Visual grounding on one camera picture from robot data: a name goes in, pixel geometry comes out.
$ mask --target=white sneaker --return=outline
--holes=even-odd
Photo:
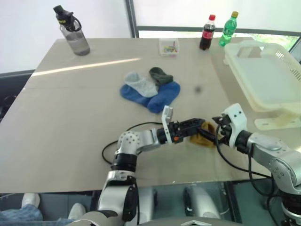
[[[40,196],[38,193],[25,193],[22,199],[22,205],[26,206],[27,204],[34,205],[35,207],[38,207],[40,204]]]
[[[85,207],[80,203],[76,203],[72,206],[68,219],[78,219],[81,216],[83,216],[85,213],[86,213]]]

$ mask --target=plastic tray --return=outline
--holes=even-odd
[[[159,39],[159,52],[163,57],[174,57],[180,51],[178,39]]]
[[[252,56],[254,48],[257,56]],[[245,40],[226,45],[225,60],[255,111],[284,113],[278,118],[256,120],[259,129],[301,126],[301,65],[285,48]]]

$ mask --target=beige tabletop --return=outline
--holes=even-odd
[[[158,54],[158,39],[89,39],[91,53],[74,55],[65,40],[57,40],[18,95],[0,124],[0,193],[99,190],[109,165],[101,158],[106,144],[127,128],[146,121],[160,122],[141,105],[119,94],[126,73],[161,67],[181,86],[173,101],[173,121],[211,118],[239,102],[248,129],[258,131],[255,113],[230,68],[223,64],[223,48],[213,39],[208,51],[199,39],[179,39],[176,57]],[[143,130],[156,126],[142,126]],[[291,148],[301,146],[300,129],[261,131],[283,139]],[[111,159],[112,146],[105,155]],[[247,168],[247,157],[223,146],[225,156]],[[253,162],[253,170],[269,175]],[[186,139],[143,153],[138,158],[139,186],[196,181],[248,179],[248,174],[228,166],[215,149]]]

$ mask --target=dark green sock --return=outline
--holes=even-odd
[[[157,86],[174,81],[174,77],[172,75],[165,74],[165,72],[159,67],[151,68],[150,75]]]

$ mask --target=green bottle cap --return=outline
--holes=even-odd
[[[231,17],[237,18],[237,16],[238,16],[238,12],[233,11]]]

